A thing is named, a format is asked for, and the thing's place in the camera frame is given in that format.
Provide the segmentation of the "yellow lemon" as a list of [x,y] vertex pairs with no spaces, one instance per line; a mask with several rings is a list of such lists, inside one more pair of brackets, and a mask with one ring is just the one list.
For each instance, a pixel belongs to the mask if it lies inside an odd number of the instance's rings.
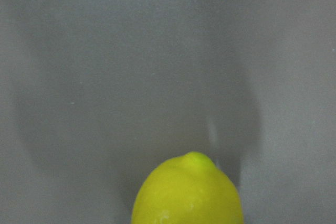
[[200,152],[166,160],[142,184],[131,223],[244,223],[233,182]]

